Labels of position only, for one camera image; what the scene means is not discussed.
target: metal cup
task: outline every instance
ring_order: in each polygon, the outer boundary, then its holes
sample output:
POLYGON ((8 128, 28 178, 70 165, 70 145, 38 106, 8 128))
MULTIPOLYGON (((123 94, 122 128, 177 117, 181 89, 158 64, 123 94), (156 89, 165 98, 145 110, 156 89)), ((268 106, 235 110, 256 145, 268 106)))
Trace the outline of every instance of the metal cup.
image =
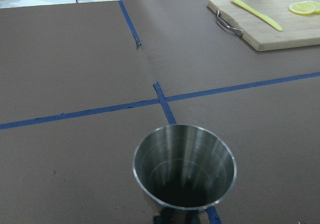
POLYGON ((237 167, 230 149, 215 134, 177 124, 156 129, 139 144, 133 173, 161 206, 203 211, 232 189, 237 167))

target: blue painter's tape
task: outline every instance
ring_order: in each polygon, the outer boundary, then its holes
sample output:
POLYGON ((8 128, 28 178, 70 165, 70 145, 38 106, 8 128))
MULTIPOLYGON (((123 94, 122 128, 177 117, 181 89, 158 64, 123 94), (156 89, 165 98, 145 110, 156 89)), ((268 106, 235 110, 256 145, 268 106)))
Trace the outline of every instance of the blue painter's tape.
POLYGON ((206 209, 210 224, 222 224, 218 212, 214 206, 206 209))
POLYGON ((271 79, 271 80, 250 82, 246 84, 232 85, 227 87, 197 91, 197 92, 180 94, 180 95, 173 95, 173 96, 168 96, 166 100, 168 102, 174 102, 174 101, 184 100, 189 98, 197 98, 197 97, 203 97, 203 96, 214 95, 219 93, 233 92, 233 91, 242 90, 242 89, 256 88, 256 87, 262 87, 262 86, 267 86, 272 84, 292 82, 292 81, 297 81, 301 79, 308 79, 308 78, 315 78, 315 77, 320 77, 320 72, 294 75, 294 76, 282 77, 282 78, 271 79))
POLYGON ((14 122, 0 124, 0 130, 35 125, 40 123, 54 122, 54 121, 63 120, 63 119, 79 118, 84 116, 100 114, 100 113, 108 113, 108 112, 114 112, 119 110, 125 110, 129 108, 149 106, 149 105, 154 105, 158 103, 159 103, 158 99, 150 99, 150 100, 143 100, 143 101, 137 101, 132 103, 120 104, 120 105, 112 105, 112 106, 89 109, 89 110, 62 113, 58 115, 38 117, 38 118, 28 119, 28 120, 14 121, 14 122))
POLYGON ((165 95, 164 95, 164 93, 163 93, 163 91, 161 89, 161 86, 160 86, 159 82, 154 83, 153 87, 154 87, 154 89, 156 91, 156 94, 158 96, 158 100, 159 100, 159 102, 160 102, 160 104, 162 106, 162 109, 164 111, 166 119, 168 120, 168 123, 170 125, 177 124, 176 119, 175 119, 175 117, 174 117, 174 115, 173 115, 173 113, 172 113, 172 111, 171 111, 171 109, 170 109, 170 107, 168 105, 168 102, 167 102, 167 100, 165 98, 165 95))
POLYGON ((130 16, 127 12, 127 9, 125 7, 125 4, 122 0, 119 0, 119 5, 121 7, 121 10, 122 10, 122 13, 124 15, 124 18, 126 20, 126 23, 128 24, 129 28, 130 28, 130 31, 131 31, 131 34, 133 35, 134 37, 134 40, 135 40, 135 43, 136 43, 136 46, 137 47, 140 47, 142 45, 141 41, 140 41, 140 38, 138 36, 138 33, 134 27, 134 24, 132 23, 131 19, 130 19, 130 16))

